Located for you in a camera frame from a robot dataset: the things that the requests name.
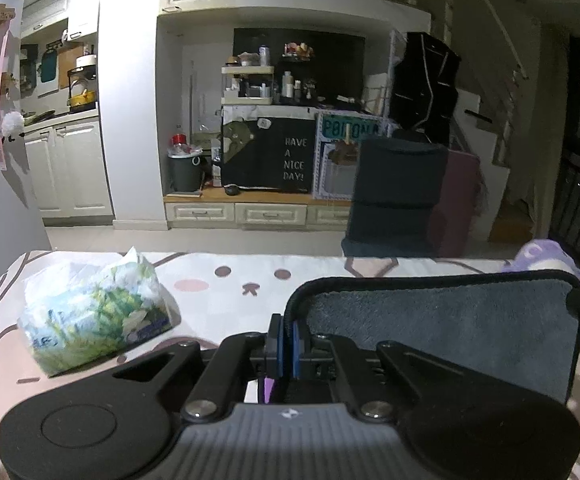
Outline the grey towel black trim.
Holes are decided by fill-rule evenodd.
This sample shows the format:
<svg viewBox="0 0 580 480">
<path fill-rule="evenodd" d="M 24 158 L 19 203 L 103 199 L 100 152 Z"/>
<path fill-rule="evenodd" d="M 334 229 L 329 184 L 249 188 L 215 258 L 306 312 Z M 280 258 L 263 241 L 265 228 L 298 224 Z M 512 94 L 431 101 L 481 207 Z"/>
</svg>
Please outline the grey towel black trim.
<svg viewBox="0 0 580 480">
<path fill-rule="evenodd" d="M 567 296 L 578 288 L 573 275 L 557 270 L 319 278 L 296 289 L 285 307 L 285 368 L 295 371 L 296 332 L 306 326 L 365 350 L 396 341 L 565 401 L 580 350 L 580 313 Z"/>
</svg>

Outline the floral tissue pack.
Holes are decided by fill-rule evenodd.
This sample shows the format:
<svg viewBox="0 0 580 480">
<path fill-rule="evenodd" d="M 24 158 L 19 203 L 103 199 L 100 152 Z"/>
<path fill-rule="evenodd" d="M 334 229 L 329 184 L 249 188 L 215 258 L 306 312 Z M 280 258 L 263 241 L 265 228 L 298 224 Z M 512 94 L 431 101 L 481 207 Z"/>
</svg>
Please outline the floral tissue pack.
<svg viewBox="0 0 580 480">
<path fill-rule="evenodd" d="M 171 309 L 155 266 L 130 249 L 107 264 L 64 262 L 23 282 L 17 320 L 49 377 L 99 361 L 167 332 Z"/>
</svg>

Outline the cartoon face table cloth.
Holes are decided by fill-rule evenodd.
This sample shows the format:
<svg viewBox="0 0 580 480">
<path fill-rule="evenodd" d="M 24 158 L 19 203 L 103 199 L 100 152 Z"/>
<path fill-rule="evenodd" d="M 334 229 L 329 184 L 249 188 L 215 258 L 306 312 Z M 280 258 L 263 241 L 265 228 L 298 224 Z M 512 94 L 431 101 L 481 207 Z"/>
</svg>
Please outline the cartoon face table cloth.
<svg viewBox="0 0 580 480">
<path fill-rule="evenodd" d="M 304 256 L 230 256 L 149 252 L 157 277 L 165 286 L 173 329 L 121 356 L 113 356 L 92 370 L 102 372 L 157 348 L 187 338 L 210 347 L 225 337 L 262 332 L 269 318 L 303 283 L 316 278 L 410 278 L 495 273 L 503 260 L 372 259 Z M 122 259 L 115 252 L 26 252 L 0 275 L 0 419 L 13 405 L 36 393 L 88 376 L 87 370 L 50 378 L 27 348 L 17 319 L 24 307 L 24 283 L 42 272 L 55 278 L 69 266 L 107 266 Z M 569 405 L 580 421 L 580 357 Z M 0 479 L 6 474 L 0 465 Z M 572 469 L 580 479 L 580 457 Z"/>
</svg>

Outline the purple plush toy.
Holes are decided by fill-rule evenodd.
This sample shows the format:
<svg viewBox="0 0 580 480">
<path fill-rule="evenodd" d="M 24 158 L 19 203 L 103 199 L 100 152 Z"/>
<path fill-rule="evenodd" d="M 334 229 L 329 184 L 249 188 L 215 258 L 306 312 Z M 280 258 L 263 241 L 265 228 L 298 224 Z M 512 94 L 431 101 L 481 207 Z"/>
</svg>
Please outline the purple plush toy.
<svg viewBox="0 0 580 480">
<path fill-rule="evenodd" d="M 580 269 L 554 240 L 530 240 L 502 267 L 503 272 L 534 270 L 559 270 L 574 275 L 580 281 Z"/>
</svg>

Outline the maroon cloth on chair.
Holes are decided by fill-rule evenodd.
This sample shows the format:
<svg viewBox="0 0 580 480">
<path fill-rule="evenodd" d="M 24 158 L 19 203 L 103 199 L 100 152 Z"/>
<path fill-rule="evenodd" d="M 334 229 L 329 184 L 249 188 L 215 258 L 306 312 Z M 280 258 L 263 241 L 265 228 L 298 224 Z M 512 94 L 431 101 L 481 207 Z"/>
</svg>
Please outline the maroon cloth on chair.
<svg viewBox="0 0 580 480">
<path fill-rule="evenodd" d="M 459 258 L 464 253 L 480 191 L 480 160 L 449 151 L 439 203 L 432 210 L 427 230 L 438 257 Z"/>
</svg>

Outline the white drawer cabinet base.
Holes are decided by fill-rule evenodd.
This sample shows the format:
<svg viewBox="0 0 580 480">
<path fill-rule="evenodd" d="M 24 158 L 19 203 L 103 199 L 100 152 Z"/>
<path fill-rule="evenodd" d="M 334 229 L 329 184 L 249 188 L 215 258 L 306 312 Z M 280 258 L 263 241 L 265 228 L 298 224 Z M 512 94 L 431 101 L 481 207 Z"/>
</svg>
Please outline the white drawer cabinet base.
<svg viewBox="0 0 580 480">
<path fill-rule="evenodd" d="M 315 200 L 309 194 L 244 192 L 228 196 L 209 188 L 200 196 L 164 197 L 166 220 L 173 229 L 344 231 L 347 200 Z"/>
</svg>

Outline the dark blue chair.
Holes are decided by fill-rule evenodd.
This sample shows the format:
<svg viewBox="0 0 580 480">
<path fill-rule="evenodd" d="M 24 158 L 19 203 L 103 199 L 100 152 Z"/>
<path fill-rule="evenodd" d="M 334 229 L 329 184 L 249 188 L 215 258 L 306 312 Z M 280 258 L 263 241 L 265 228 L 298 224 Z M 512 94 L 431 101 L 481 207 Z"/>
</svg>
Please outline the dark blue chair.
<svg viewBox="0 0 580 480">
<path fill-rule="evenodd" d="M 429 226 L 447 155 L 447 148 L 436 144 L 388 138 L 361 142 L 343 255 L 434 257 Z"/>
</svg>

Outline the dark grey trash bin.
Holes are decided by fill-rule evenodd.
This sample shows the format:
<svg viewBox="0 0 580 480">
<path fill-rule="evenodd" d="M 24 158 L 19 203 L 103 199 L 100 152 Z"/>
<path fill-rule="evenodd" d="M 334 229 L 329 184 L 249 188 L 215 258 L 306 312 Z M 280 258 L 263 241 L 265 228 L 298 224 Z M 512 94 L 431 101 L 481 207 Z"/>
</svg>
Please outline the dark grey trash bin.
<svg viewBox="0 0 580 480">
<path fill-rule="evenodd" d="M 203 151 L 182 133 L 171 137 L 167 151 L 171 188 L 177 193 L 198 192 L 204 182 Z"/>
</svg>

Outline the white kitchen cabinet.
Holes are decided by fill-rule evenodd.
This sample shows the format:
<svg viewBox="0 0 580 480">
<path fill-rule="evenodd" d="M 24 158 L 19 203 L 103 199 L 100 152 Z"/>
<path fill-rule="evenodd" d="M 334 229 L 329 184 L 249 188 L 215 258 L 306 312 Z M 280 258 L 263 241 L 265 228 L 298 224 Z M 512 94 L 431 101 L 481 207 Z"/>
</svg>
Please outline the white kitchen cabinet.
<svg viewBox="0 0 580 480">
<path fill-rule="evenodd" d="M 64 118 L 24 136 L 32 187 L 44 220 L 114 217 L 99 118 Z"/>
</svg>

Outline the black have a nice day cloth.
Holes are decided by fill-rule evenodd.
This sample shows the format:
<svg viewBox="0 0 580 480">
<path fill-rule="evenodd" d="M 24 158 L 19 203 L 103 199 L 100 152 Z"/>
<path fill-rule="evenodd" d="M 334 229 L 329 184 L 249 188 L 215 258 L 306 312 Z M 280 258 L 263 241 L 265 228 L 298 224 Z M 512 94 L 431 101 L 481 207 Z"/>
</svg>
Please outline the black have a nice day cloth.
<svg viewBox="0 0 580 480">
<path fill-rule="evenodd" d="M 313 185 L 314 119 L 262 117 L 221 127 L 221 183 L 240 190 L 309 193 Z"/>
</svg>

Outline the white framed poster sign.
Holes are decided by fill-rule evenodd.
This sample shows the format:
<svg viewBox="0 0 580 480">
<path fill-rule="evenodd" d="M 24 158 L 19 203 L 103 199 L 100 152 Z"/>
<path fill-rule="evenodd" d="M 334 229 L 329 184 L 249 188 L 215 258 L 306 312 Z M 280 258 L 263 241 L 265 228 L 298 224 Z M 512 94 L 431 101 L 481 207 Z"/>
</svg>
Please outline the white framed poster sign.
<svg viewBox="0 0 580 480">
<path fill-rule="evenodd" d="M 377 115 L 321 110 L 316 122 L 314 199 L 350 200 L 361 142 L 387 138 L 394 128 L 394 122 Z"/>
</svg>

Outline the yellow kettle pot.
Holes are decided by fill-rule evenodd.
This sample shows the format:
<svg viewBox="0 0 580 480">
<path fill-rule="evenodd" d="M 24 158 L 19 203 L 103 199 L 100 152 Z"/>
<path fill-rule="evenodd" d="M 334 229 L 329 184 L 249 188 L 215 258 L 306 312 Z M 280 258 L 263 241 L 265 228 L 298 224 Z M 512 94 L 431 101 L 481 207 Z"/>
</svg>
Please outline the yellow kettle pot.
<svg viewBox="0 0 580 480">
<path fill-rule="evenodd" d="M 69 96 L 69 110 L 72 113 L 93 110 L 96 107 L 96 91 L 84 89 L 80 93 L 72 93 Z"/>
</svg>

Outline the black hanging jacket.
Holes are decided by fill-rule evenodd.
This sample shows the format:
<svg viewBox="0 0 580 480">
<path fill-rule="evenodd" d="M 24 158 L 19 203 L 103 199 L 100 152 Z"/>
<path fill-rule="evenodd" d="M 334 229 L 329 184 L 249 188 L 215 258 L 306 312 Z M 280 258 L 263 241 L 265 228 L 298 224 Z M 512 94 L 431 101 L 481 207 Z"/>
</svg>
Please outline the black hanging jacket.
<svg viewBox="0 0 580 480">
<path fill-rule="evenodd" d="M 450 145 L 461 58 L 426 32 L 409 32 L 404 58 L 394 67 L 389 118 L 394 138 Z"/>
</svg>

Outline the cream two tier shelf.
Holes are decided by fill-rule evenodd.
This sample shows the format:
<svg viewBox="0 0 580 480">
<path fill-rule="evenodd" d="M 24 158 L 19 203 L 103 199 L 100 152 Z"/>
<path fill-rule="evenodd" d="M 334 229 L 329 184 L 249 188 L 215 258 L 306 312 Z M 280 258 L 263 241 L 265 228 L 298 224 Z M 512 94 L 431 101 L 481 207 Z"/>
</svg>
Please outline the cream two tier shelf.
<svg viewBox="0 0 580 480">
<path fill-rule="evenodd" d="M 273 66 L 224 66 L 224 106 L 273 104 Z"/>
</svg>

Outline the white fluffy wall ornament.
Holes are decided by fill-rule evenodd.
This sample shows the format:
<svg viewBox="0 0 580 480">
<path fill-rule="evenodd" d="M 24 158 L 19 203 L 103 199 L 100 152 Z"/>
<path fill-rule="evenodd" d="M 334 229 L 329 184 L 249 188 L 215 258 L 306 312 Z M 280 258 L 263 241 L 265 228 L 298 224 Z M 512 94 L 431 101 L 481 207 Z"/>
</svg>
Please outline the white fluffy wall ornament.
<svg viewBox="0 0 580 480">
<path fill-rule="evenodd" d="M 0 128 L 2 136 L 21 136 L 24 133 L 24 128 L 25 119 L 17 110 L 3 116 Z"/>
</svg>

